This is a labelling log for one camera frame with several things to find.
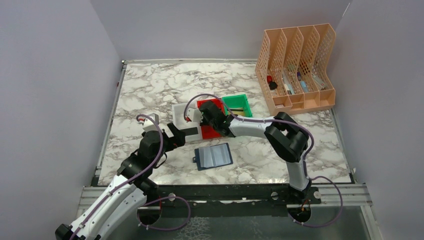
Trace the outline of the peach file organizer rack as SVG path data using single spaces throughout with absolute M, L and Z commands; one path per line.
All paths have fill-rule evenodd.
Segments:
M 291 115 L 329 110 L 335 106 L 336 90 L 327 75 L 327 66 L 336 41 L 329 23 L 266 29 L 263 32 L 255 73 L 271 115 Z M 294 90 L 289 95 L 283 71 Z M 311 73 L 328 87 L 319 90 Z M 270 90 L 267 76 L 278 84 Z

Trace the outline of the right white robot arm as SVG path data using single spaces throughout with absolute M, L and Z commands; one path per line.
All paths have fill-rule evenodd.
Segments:
M 253 118 L 225 115 L 212 101 L 199 107 L 202 122 L 211 126 L 223 137 L 257 137 L 267 139 L 276 154 L 286 161 L 289 199 L 300 204 L 309 196 L 311 180 L 307 177 L 307 154 L 312 150 L 315 139 L 305 127 L 297 124 L 287 113 L 279 112 L 274 117 Z

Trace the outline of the white plastic bin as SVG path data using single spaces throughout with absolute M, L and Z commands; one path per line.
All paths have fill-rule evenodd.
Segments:
M 186 103 L 178 103 L 178 104 L 173 104 L 171 106 L 172 122 L 179 130 L 193 128 L 193 127 L 198 128 L 199 134 L 185 136 L 185 141 L 186 142 L 200 141 L 203 139 L 200 124 L 197 122 L 187 122 L 184 119 L 185 106 L 186 106 Z

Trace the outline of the navy blue card holder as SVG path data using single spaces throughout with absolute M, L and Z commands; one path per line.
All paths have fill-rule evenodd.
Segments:
M 228 166 L 234 163 L 228 143 L 196 148 L 192 162 L 196 164 L 199 171 Z

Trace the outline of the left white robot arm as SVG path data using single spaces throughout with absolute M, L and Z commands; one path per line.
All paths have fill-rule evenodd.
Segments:
M 186 143 L 186 133 L 167 124 L 172 136 L 156 125 L 142 133 L 137 150 L 120 165 L 117 174 L 94 203 L 71 224 L 55 231 L 58 240 L 104 240 L 141 206 L 160 205 L 158 185 L 149 179 L 167 152 Z

